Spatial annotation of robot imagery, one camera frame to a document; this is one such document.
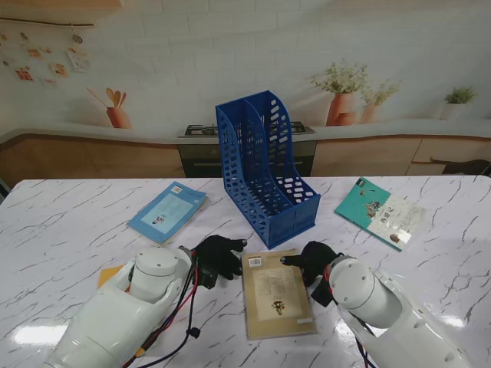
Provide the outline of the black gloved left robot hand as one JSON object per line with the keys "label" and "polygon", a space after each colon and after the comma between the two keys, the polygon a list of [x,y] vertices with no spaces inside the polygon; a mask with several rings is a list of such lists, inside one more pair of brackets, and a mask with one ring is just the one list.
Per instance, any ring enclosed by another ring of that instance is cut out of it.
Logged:
{"label": "black gloved left robot hand", "polygon": [[246,246],[245,239],[210,235],[193,249],[193,254],[199,259],[200,265],[213,269],[231,281],[235,276],[242,275],[242,263],[235,253],[243,252]]}

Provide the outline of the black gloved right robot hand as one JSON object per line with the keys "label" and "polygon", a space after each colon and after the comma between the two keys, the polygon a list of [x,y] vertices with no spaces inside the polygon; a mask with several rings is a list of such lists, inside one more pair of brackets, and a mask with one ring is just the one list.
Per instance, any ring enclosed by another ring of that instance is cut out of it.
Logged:
{"label": "black gloved right robot hand", "polygon": [[324,274],[325,268],[343,253],[336,253],[330,246],[319,241],[310,241],[300,255],[280,258],[285,266],[295,266],[301,270],[306,287],[310,287],[318,276]]}

